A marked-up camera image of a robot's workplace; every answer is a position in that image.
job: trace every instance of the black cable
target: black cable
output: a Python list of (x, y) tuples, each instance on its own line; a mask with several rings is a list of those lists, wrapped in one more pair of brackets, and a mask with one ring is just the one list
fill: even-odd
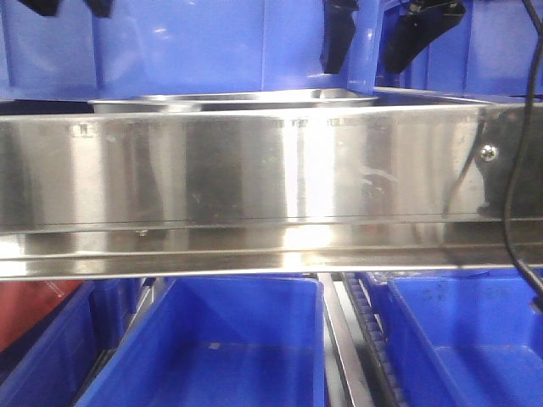
[(518, 178), (520, 177), (524, 158), (529, 149), (530, 127), (535, 99), (535, 83), (539, 73), (541, 57), (543, 56), (543, 24), (541, 24), (541, 20), (537, 16), (531, 0), (523, 0), (523, 4), (528, 11), (529, 17), (532, 19), (535, 29), (538, 31), (538, 37), (529, 68), (528, 85), (526, 86), (526, 99), (524, 103), (524, 117), (520, 140), (518, 142), (518, 151), (507, 182), (506, 196), (503, 204), (502, 226), (506, 249), (511, 257), (513, 265), (521, 273), (524, 280), (526, 280), (526, 282), (534, 289), (540, 300), (539, 303), (543, 304), (543, 280), (541, 280), (538, 272), (530, 267), (528, 263), (518, 255), (511, 236), (512, 200)]
[(537, 11), (535, 11), (534, 4), (532, 4), (531, 0), (523, 0), (523, 4), (524, 8), (526, 8), (526, 11), (528, 12), (530, 19), (532, 20), (532, 24), (534, 25), (537, 34), (543, 34), (543, 24), (541, 24), (541, 20), (537, 15)]

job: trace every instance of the blue storage container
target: blue storage container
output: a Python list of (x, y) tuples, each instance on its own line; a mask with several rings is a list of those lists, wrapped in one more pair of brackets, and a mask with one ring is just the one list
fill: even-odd
[(343, 70), (327, 75), (322, 0), (115, 0), (108, 19), (92, 17), (82, 0), (64, 0), (56, 17), (0, 0), (0, 98), (315, 87), (369, 93), (379, 5), (361, 7)]
[[(270, 277), (276, 277), (276, 278), (304, 278), (303, 273), (250, 273), (250, 274), (226, 274), (225, 276), (233, 277), (233, 278), (239, 278), (239, 277), (263, 277), (263, 278), (270, 278)], [(164, 282), (166, 284), (171, 284), (178, 278), (185, 278), (185, 277), (164, 277)]]
[[(467, 12), (460, 25), (435, 40), (400, 75), (387, 74), (380, 64), (376, 84), (465, 94), (524, 95), (537, 34), (522, 2), (463, 2)], [(381, 4), (383, 48), (406, 8), (399, 1), (381, 0)], [(541, 15), (543, 1), (534, 0), (534, 4)], [(541, 92), (541, 77), (537, 83), (537, 92)]]
[(543, 314), (518, 276), (389, 283), (389, 359), (411, 407), (543, 405)]
[(0, 98), (86, 100), (98, 96), (92, 17), (64, 0), (56, 17), (0, 1)]
[(0, 353), (0, 405), (68, 407), (99, 353), (119, 345), (142, 283), (85, 282)]
[(323, 406), (323, 353), (318, 282), (177, 279), (77, 407)]
[(100, 348), (112, 349), (119, 345), (136, 312), (142, 284), (141, 278), (95, 281), (92, 314)]
[(380, 329), (385, 336), (389, 333), (391, 313), (387, 310), (390, 304), (389, 280), (397, 277), (450, 277), (450, 278), (485, 278), (489, 276), (518, 276), (516, 269), (477, 269), (477, 270), (425, 270), (390, 272), (357, 272), (351, 277), (356, 279), (367, 293), (372, 312), (377, 315)]
[(0, 385), (2, 407), (67, 407), (98, 357), (92, 282), (67, 300)]

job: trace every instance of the metal bar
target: metal bar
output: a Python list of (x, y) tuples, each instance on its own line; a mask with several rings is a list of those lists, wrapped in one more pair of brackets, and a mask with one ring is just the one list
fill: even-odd
[[(543, 265), (543, 248), (523, 251), (534, 266)], [(454, 270), (511, 267), (502, 247), (346, 249), (289, 253), (179, 254), (109, 259), (5, 261), (0, 281), (198, 276), (253, 273), (336, 273), (347, 271)]]
[(139, 300), (137, 301), (137, 310), (130, 320), (128, 329), (126, 330), (125, 337), (137, 326), (142, 318), (147, 313), (148, 309), (153, 305), (154, 301), (164, 292), (166, 289), (166, 283), (164, 279), (157, 278), (152, 285), (142, 288)]
[(329, 407), (348, 407), (347, 398), (343, 389), (343, 382), (339, 374), (337, 352), (333, 346), (328, 324), (324, 324), (324, 369), (327, 385), (327, 405)]
[(324, 286), (325, 316), (338, 355), (345, 396), (352, 407), (374, 407), (332, 277), (319, 274), (318, 279)]

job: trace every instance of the screw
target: screw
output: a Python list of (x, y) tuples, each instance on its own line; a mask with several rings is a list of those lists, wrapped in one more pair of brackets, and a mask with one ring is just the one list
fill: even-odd
[(508, 112), (506, 115), (506, 118), (509, 121), (517, 121), (518, 120), (518, 114), (516, 112)]
[(486, 161), (487, 163), (490, 161), (494, 161), (498, 158), (498, 147), (496, 147), (494, 144), (485, 144), (481, 151), (479, 152), (479, 155), (483, 161)]

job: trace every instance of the stainless steel rail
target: stainless steel rail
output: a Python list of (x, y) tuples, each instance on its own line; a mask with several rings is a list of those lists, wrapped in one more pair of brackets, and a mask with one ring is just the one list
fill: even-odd
[[(2, 117), (0, 279), (506, 265), (496, 221), (522, 106), (379, 96)], [(538, 263), (542, 143), (515, 208)]]
[(348, 405), (352, 407), (374, 407), (372, 395), (356, 353), (344, 311), (338, 294), (328, 274), (318, 276), (324, 287), (325, 319), (330, 338), (340, 367), (339, 373), (344, 384), (344, 393)]
[(272, 92), (152, 95), (125, 100), (93, 100), (96, 113), (200, 112), (372, 106), (377, 97), (346, 89), (299, 89)]

